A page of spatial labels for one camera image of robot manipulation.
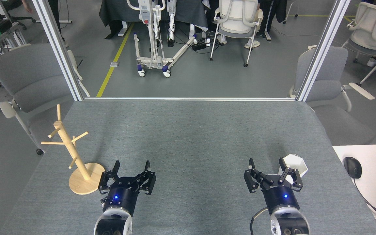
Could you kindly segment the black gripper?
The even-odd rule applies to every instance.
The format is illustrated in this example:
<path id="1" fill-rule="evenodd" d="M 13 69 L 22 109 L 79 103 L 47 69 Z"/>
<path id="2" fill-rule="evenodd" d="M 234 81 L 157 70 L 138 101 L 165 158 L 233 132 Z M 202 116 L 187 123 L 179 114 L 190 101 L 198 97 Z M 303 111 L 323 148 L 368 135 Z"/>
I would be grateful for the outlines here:
<path id="1" fill-rule="evenodd" d="M 283 158 L 279 158 L 279 164 L 283 170 L 281 175 L 266 175 L 256 169 L 253 159 L 250 158 L 248 169 L 243 176 L 245 183 L 250 193 L 255 193 L 261 183 L 261 191 L 269 211 L 275 211 L 279 207 L 295 207 L 299 210 L 293 190 L 300 192 L 303 187 L 300 173 L 297 168 L 287 166 Z M 286 181 L 287 175 L 292 177 L 292 183 Z"/>
<path id="2" fill-rule="evenodd" d="M 139 191 L 145 191 L 146 195 L 151 195 L 156 182 L 155 172 L 151 170 L 150 161 L 146 161 L 145 169 L 142 173 L 134 177 L 119 180 L 118 170 L 119 160 L 116 160 L 112 170 L 104 171 L 101 174 L 98 190 L 100 193 L 108 195 L 103 198 L 103 212 L 110 207 L 122 207 L 129 213 L 134 213 Z M 107 185 L 109 179 L 113 178 L 114 183 Z"/>

